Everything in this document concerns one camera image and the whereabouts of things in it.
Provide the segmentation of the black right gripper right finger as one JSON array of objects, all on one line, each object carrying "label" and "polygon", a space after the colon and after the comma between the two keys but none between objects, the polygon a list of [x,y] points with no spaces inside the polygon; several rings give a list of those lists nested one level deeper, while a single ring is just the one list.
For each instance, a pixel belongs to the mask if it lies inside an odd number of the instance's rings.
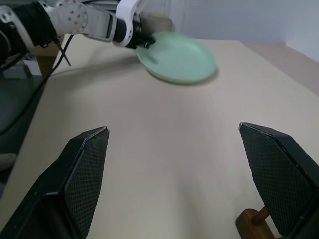
[{"label": "black right gripper right finger", "polygon": [[288,134],[239,124],[252,178],[279,234],[319,237],[319,165]]}]

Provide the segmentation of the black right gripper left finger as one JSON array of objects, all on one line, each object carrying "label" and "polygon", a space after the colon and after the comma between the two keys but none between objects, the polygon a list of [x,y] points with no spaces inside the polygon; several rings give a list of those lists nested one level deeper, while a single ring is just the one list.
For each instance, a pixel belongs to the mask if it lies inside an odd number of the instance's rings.
[{"label": "black right gripper left finger", "polygon": [[101,191],[108,139],[107,127],[70,139],[29,189],[0,239],[86,239]]}]

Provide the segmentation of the light green plate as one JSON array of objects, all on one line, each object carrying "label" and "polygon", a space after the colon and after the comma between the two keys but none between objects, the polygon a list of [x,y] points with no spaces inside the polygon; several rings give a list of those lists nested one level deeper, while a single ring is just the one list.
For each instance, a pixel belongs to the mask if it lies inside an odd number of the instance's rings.
[{"label": "light green plate", "polygon": [[199,40],[176,33],[157,32],[148,49],[138,47],[137,57],[155,77],[180,85],[199,84],[214,76],[217,61]]}]

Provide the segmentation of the wooden dish rack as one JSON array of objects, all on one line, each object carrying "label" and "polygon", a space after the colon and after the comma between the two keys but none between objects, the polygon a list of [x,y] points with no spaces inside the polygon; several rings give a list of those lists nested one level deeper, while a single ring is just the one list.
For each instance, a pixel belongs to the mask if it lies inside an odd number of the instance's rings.
[{"label": "wooden dish rack", "polygon": [[267,207],[260,211],[245,209],[235,221],[241,239],[282,239],[275,238],[271,232],[266,218],[270,216]]}]

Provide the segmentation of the beige cardboard box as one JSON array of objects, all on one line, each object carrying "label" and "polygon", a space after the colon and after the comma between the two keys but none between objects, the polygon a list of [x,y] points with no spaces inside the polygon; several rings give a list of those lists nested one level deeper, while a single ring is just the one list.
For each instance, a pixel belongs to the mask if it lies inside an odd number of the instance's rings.
[{"label": "beige cardboard box", "polygon": [[174,32],[173,21],[166,15],[159,13],[143,13],[141,15],[143,29],[150,34],[156,32]]}]

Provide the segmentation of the brown wooden cabinet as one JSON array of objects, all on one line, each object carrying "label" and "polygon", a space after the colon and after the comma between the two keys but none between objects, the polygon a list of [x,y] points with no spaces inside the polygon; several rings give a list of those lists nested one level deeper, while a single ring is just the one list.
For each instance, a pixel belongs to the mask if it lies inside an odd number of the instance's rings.
[{"label": "brown wooden cabinet", "polygon": [[58,52],[59,52],[59,49],[54,43],[49,44],[46,48],[37,46],[32,52],[37,59],[40,72],[44,79],[51,72],[55,59],[58,55]]}]

